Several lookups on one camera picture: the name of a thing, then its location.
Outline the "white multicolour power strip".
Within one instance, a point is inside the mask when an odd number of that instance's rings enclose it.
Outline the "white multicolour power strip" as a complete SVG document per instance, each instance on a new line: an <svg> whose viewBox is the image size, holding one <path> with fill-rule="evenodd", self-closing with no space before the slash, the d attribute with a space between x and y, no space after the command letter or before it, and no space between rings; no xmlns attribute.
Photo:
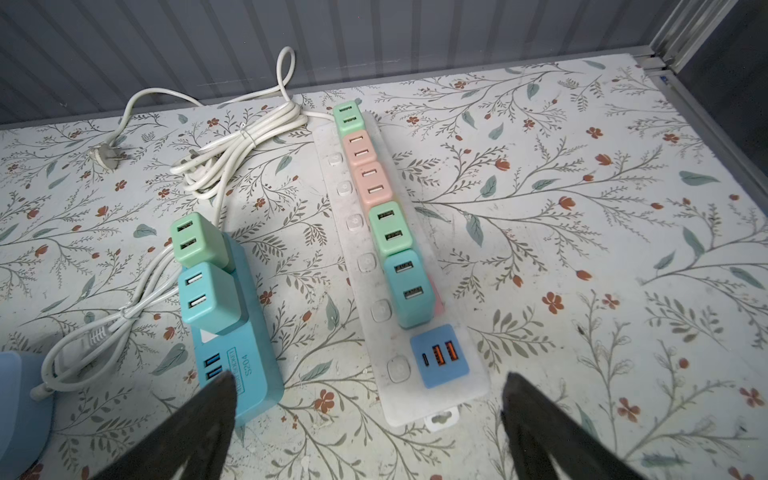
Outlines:
<svg viewBox="0 0 768 480"><path fill-rule="evenodd" d="M400 327L383 269L386 258L378 254L336 124L316 128L314 141L384 417L393 427L423 421L435 432L458 421L459 405L489 392L489 374L465 326L469 312L450 297L449 282L378 123L372 114L361 113L392 201L399 203L413 236L411 249L421 257L436 296L430 322Z"/></svg>

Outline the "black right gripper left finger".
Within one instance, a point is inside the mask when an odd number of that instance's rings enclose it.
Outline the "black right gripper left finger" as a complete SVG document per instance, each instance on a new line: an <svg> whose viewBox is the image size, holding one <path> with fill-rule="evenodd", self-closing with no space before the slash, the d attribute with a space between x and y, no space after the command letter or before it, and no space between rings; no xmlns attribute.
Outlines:
<svg viewBox="0 0 768 480"><path fill-rule="evenodd" d="M218 375L178 411L100 471L98 479L218 479L235 428L234 376Z"/></svg>

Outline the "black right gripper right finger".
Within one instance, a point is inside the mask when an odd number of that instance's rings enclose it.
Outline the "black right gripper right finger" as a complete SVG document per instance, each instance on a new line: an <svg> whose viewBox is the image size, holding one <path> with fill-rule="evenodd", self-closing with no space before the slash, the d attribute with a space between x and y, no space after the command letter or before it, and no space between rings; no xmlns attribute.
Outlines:
<svg viewBox="0 0 768 480"><path fill-rule="evenodd" d="M507 375L501 419L520 479L641 477L518 373Z"/></svg>

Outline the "teal tower power strip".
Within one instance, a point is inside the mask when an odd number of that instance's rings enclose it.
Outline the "teal tower power strip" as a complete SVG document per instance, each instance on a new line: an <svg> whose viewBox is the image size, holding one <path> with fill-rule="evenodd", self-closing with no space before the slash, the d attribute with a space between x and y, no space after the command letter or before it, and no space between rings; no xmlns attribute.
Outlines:
<svg viewBox="0 0 768 480"><path fill-rule="evenodd" d="M284 393L283 379L270 341L270 334L252 278L247 255L232 238L235 270L245 322L224 335L192 328L199 384L204 387L215 377L231 373L235 380L237 406L235 425L243 427L276 406Z"/></svg>

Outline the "green USB charger plug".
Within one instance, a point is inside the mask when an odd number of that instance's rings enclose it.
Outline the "green USB charger plug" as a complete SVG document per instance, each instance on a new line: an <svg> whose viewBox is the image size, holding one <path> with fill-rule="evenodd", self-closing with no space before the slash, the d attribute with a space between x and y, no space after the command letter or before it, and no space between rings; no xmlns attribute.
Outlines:
<svg viewBox="0 0 768 480"><path fill-rule="evenodd" d="M365 129L363 115L356 101L336 105L332 115L340 138Z"/></svg>

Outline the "teal charger plug front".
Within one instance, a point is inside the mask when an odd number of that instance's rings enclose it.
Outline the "teal charger plug front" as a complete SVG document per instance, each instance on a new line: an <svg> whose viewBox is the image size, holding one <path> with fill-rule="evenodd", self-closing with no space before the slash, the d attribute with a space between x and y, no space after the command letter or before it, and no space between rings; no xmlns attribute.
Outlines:
<svg viewBox="0 0 768 480"><path fill-rule="evenodd" d="M383 269L400 327L411 329L430 322L436 296L418 253L407 249L393 254L384 260Z"/></svg>

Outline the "teal charger plug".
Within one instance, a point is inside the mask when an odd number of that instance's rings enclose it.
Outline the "teal charger plug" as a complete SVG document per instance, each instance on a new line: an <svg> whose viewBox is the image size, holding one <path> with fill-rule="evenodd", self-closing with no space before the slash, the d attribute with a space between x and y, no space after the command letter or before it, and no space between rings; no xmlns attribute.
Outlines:
<svg viewBox="0 0 768 480"><path fill-rule="evenodd" d="M189 327L224 335L241 326L245 310L234 277L210 262L184 269L178 279L181 317Z"/></svg>
<svg viewBox="0 0 768 480"><path fill-rule="evenodd" d="M383 269L400 327L411 329L430 322L436 296L418 253L407 249L393 254L384 260Z"/></svg>

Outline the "green charger plug front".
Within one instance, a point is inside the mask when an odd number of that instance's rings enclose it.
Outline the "green charger plug front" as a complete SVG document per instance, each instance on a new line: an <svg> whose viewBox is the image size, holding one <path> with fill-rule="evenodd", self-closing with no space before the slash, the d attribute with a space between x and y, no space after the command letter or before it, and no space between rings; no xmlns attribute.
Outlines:
<svg viewBox="0 0 768 480"><path fill-rule="evenodd" d="M208 262L232 273L235 263L227 236L209 220L192 212L171 225L175 259L185 268Z"/></svg>

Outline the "light blue round socket hub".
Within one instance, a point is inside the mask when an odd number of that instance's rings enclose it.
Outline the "light blue round socket hub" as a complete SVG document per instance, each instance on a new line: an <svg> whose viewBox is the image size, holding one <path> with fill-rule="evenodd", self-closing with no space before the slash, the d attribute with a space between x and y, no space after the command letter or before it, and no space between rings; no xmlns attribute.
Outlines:
<svg viewBox="0 0 768 480"><path fill-rule="evenodd" d="M1 353L1 478L16 479L39 458L51 429L53 399L37 401L42 354Z"/></svg>

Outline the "pink USB charger plug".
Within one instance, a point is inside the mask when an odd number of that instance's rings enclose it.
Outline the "pink USB charger plug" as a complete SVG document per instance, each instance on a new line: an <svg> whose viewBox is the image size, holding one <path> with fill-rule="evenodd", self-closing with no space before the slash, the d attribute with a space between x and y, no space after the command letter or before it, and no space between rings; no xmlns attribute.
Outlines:
<svg viewBox="0 0 768 480"><path fill-rule="evenodd" d="M366 130L359 130L341 139L342 147L351 168L375 162L377 153Z"/></svg>

